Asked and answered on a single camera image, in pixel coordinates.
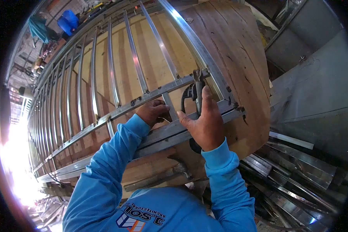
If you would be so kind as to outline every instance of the blue barrel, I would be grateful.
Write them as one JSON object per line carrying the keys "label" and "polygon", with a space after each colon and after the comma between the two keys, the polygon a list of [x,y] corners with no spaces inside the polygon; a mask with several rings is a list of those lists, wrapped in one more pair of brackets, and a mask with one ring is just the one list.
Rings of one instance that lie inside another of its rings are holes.
{"label": "blue barrel", "polygon": [[66,10],[63,12],[62,16],[60,16],[57,23],[67,35],[71,36],[72,30],[79,26],[79,19],[71,10]]}

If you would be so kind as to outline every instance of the gloveless hand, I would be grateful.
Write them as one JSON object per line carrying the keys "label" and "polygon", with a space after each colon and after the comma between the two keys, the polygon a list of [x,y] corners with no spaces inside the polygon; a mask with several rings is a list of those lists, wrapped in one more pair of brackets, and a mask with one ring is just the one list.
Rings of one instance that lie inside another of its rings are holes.
{"label": "gloveless hand", "polygon": [[224,142],[223,119],[209,86],[202,89],[201,115],[197,120],[177,111],[180,123],[187,128],[203,151],[211,151]]}
{"label": "gloveless hand", "polygon": [[171,121],[169,114],[170,106],[165,105],[162,100],[153,100],[139,108],[137,115],[151,128],[156,123],[162,123],[164,119]]}

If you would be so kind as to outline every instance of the tools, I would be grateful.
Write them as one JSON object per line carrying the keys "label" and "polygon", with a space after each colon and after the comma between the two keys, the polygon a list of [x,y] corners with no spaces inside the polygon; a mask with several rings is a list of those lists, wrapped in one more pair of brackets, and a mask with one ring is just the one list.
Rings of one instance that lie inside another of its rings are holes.
{"label": "tools", "polygon": [[162,172],[156,176],[151,176],[146,179],[137,181],[135,183],[127,184],[124,186],[124,189],[126,192],[131,192],[137,189],[142,188],[150,188],[156,185],[159,185],[161,183],[164,183],[165,181],[171,180],[175,177],[177,177],[179,174],[184,174],[187,179],[192,178],[192,174],[189,172],[187,165],[179,158],[168,156],[169,159],[176,160],[178,164],[165,172]]}

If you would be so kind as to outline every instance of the gray metal panel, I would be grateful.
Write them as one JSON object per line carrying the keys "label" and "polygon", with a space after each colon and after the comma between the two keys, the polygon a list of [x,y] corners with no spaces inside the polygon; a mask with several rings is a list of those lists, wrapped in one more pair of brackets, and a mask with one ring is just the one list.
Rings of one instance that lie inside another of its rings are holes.
{"label": "gray metal panel", "polygon": [[266,58],[285,71],[332,39],[342,26],[323,0],[307,0],[266,48]]}

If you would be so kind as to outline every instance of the wooden board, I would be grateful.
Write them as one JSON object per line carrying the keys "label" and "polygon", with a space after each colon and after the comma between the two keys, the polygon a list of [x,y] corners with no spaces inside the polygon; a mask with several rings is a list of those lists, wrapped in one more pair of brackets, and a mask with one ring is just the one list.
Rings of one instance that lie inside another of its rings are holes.
{"label": "wooden board", "polygon": [[[219,66],[231,87],[236,101],[247,112],[246,118],[235,119],[226,125],[229,147],[242,159],[265,144],[269,132],[268,70],[255,18],[249,7],[226,0],[204,2],[185,9],[180,14],[184,18],[194,19],[190,23],[191,28],[202,40]],[[197,68],[195,60],[168,17],[164,13],[153,13],[151,18],[173,59],[178,73],[181,76],[192,73]],[[173,81],[173,77],[145,18],[140,15],[135,16],[130,19],[130,24],[149,89]],[[134,69],[124,23],[113,28],[112,46],[118,88],[122,104],[125,104],[141,96],[142,91]],[[83,61],[82,99],[85,125],[93,123],[90,102],[91,47],[92,44],[86,46]],[[99,110],[104,115],[115,109],[109,79],[107,33],[103,33],[98,37],[96,48],[96,82]],[[76,72],[78,72],[78,66],[79,63],[75,65],[74,70]],[[180,109],[180,99],[184,89],[185,87],[170,93],[176,110]],[[71,79],[71,118],[74,134],[80,131],[75,91],[76,74],[73,73]],[[66,112],[65,105],[66,102],[64,101],[64,113]],[[190,100],[186,100],[186,111],[187,113],[195,112],[195,104]],[[113,127],[116,129],[117,123],[126,122],[133,113],[134,111],[115,120]],[[65,136],[69,139],[68,121],[66,117],[62,118]],[[56,159],[57,168],[94,154],[100,145],[108,140],[107,127],[101,127],[58,155]],[[167,159],[167,156],[171,154],[181,157],[186,162],[195,179],[206,175],[204,159],[200,154],[196,154],[190,149],[188,142],[183,142],[167,150],[130,162],[123,175],[122,184],[138,181],[175,166],[176,161]],[[184,183],[186,183],[186,179],[178,177],[163,183],[162,186]],[[129,196],[130,193],[124,192],[123,198]]]}

